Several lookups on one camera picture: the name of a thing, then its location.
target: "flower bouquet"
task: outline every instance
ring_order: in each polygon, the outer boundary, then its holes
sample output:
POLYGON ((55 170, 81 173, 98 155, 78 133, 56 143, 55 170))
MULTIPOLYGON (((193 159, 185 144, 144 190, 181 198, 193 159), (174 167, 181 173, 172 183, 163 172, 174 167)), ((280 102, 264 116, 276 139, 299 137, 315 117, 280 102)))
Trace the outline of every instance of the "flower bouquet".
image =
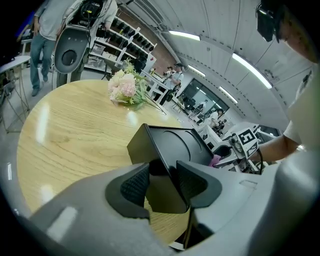
POLYGON ((114 103, 136 105, 136 109, 143 104, 152 105, 148 101, 147 81, 135 71, 129 59, 123 61, 123 70, 116 72, 110 79, 108 90, 110 100, 114 103))

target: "floor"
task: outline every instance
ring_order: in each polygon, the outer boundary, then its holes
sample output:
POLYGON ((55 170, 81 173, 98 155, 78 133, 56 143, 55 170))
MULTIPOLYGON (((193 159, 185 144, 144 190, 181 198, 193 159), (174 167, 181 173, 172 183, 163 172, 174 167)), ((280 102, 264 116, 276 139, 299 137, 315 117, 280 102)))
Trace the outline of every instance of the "floor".
MULTIPOLYGON (((86 79, 101 79, 103 73, 96 72, 94 70, 85 69, 82 73, 81 78, 83 80, 86 79)), ((31 96, 32 93, 32 85, 30 81, 30 69, 24 68, 22 70, 22 80, 23 87, 25 89, 25 94, 27 97, 27 101, 30 109, 32 109, 38 101, 40 101, 46 94, 48 94, 52 89, 56 88, 56 78, 57 73, 49 73, 49 85, 43 86, 39 94, 35 97, 31 96)), ((18 89, 19 81, 16 82, 16 88, 18 89)), ((12 91, 10 102, 17 111, 17 113, 22 113, 21 102, 15 91, 12 91)), ((188 116, 182 111, 178 113, 178 107, 174 109, 174 102, 166 102, 164 107, 181 123, 181 126, 184 128, 193 128, 197 125, 191 121, 188 116)), ((8 126, 11 122, 16 120, 16 116, 14 112, 10 108, 10 106, 5 102, 3 105, 3 117, 5 120, 6 126, 8 126)), ((22 123, 17 120, 12 126, 13 130, 19 131, 22 128, 22 123)), ((19 132, 11 132, 6 133, 3 123, 0 123, 0 186, 7 197, 8 202, 10 203, 11 208, 14 210, 16 214, 23 215, 25 217, 29 217, 31 212, 28 206, 25 203, 24 197, 22 196, 22 192, 19 186, 18 177, 17 177, 17 164, 16 164, 16 156, 17 156, 17 147, 19 140, 19 132)))

